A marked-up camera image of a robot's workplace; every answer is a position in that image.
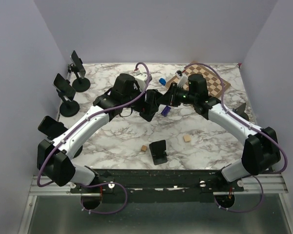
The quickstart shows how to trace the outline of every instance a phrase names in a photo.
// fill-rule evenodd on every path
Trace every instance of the small wooden block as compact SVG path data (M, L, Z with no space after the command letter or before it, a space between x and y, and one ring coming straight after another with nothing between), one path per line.
M190 135L184 135L184 140L185 140L185 142L191 141Z
M142 152L147 151L147 146L143 145L143 146L141 147L141 151L142 151Z

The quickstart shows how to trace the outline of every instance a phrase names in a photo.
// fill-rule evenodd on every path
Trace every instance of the chessboard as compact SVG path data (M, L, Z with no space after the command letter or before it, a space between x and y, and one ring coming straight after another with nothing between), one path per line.
M207 81L207 88L209 91L209 95L219 98L221 96L221 92L222 92L222 87L220 84L220 80L217 78L217 75L210 71L208 68L202 66L202 65L192 65L190 67L188 67L185 70L185 74L189 77L192 74L202 74L203 77L206 79ZM172 79L170 79L167 83L166 83L166 87L169 88L170 84L172 82L178 83L178 78L177 76L174 76ZM230 83L228 83L227 81L225 81L223 79L224 82L224 91L226 91L229 87L230 87ZM189 90L189 85L188 85L188 81L185 83L184 85L184 89L185 90Z

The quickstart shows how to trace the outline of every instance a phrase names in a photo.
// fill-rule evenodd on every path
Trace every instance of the marble tabletop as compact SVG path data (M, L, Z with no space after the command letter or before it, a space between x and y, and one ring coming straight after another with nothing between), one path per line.
M149 88L166 92L159 78L171 79L184 65L147 64L153 77ZM76 93L74 99L80 104L77 115L60 116L59 121L67 128L86 113L97 96L113 86L120 73L133 75L135 64L84 64L84 67L91 87L84 93ZM247 114L253 122L238 66L217 64L212 67L231 84L225 92L225 104L236 108L246 102ZM241 157L242 144L219 125L196 114L192 107L172 107L167 117L161 115L163 108L160 106L151 122L142 119L137 112L129 117L115 117L84 144L82 153L73 162L103 169L221 169ZM123 112L124 116L127 114L130 114L128 109ZM184 142L185 134L191 136L190 142ZM141 152L141 147L163 139L167 144L168 162L155 166L149 148Z

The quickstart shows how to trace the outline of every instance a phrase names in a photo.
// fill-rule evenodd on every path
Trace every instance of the gray floor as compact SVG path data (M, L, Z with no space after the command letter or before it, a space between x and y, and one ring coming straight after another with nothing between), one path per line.
M240 195L233 206L250 208L259 195ZM106 206L112 210L117 205ZM289 234L278 195L266 195L262 207L247 214L219 210L215 204L128 204L120 213L82 212L77 197L39 197L31 234Z

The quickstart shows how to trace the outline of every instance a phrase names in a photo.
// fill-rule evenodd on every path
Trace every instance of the blue block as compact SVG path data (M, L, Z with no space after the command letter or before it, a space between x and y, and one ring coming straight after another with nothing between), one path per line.
M164 110L161 112L161 115L166 117L168 113L170 112L170 110L171 108L169 106L166 106Z
M162 84L162 85L166 85L166 80L164 78L160 78L159 82Z

